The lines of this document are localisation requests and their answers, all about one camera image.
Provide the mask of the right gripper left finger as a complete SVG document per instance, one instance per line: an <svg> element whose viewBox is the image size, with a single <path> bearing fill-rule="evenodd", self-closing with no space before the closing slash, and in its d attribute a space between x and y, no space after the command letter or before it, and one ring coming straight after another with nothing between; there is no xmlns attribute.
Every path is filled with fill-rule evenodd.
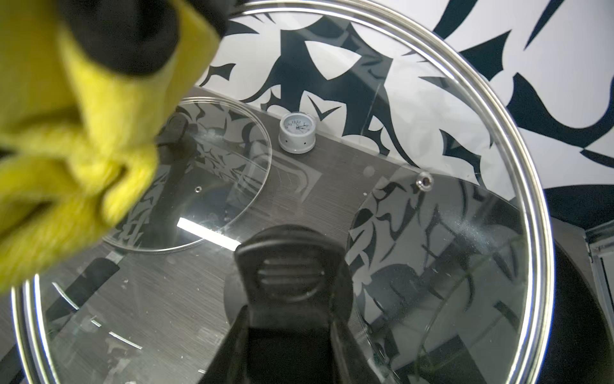
<svg viewBox="0 0 614 384"><path fill-rule="evenodd" d="M247 246L263 240L268 230L263 230L243 243L233 252L234 267L225 278L223 302L230 329L216 355L211 360L206 373L199 383L246 383L248 379L247 361L249 351L249 300L238 259Z"/></svg>

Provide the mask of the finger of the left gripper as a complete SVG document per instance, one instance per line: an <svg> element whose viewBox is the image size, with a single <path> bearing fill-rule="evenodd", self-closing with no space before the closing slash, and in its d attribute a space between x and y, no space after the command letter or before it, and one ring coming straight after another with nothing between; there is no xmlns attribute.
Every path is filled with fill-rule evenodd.
<svg viewBox="0 0 614 384"><path fill-rule="evenodd" d="M227 30L229 1L59 1L58 8L86 54L123 75L152 75L180 42L180 6L212 27Z"/></svg>

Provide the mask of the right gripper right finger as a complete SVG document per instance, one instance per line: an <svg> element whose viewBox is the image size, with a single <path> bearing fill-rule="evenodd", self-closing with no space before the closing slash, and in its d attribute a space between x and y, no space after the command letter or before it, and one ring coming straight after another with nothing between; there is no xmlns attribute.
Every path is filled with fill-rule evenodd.
<svg viewBox="0 0 614 384"><path fill-rule="evenodd" d="M379 383L369 366L365 354L350 331L353 311L353 281L345 261L344 248L321 233L315 234L318 244L331 262L326 268L332 283L329 298L329 338L333 354L334 380L336 383Z"/></svg>

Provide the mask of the yellow microfiber cloth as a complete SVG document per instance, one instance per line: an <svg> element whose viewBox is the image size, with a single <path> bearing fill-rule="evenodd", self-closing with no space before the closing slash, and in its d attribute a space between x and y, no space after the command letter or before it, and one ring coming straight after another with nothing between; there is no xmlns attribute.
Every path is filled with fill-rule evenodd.
<svg viewBox="0 0 614 384"><path fill-rule="evenodd" d="M123 75L79 46L59 1L1 4L1 288L96 243L142 197L158 134L222 37L180 6L161 70Z"/></svg>

